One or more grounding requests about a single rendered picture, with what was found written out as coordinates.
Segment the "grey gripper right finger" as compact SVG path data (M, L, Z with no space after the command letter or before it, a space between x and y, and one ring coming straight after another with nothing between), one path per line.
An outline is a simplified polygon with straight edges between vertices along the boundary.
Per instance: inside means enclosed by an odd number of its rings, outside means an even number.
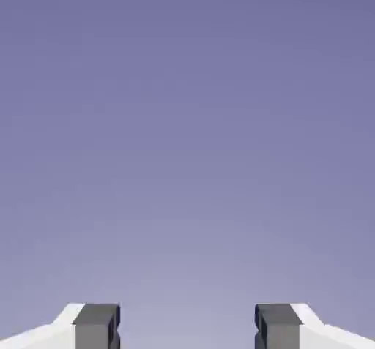
M255 349L375 349L375 339L324 323L306 303L257 304Z

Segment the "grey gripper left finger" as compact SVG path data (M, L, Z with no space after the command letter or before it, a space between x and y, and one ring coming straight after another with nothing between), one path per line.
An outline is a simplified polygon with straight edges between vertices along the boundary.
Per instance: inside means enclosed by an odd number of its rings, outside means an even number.
M0 340L0 349L121 349L119 304L69 303L51 323Z

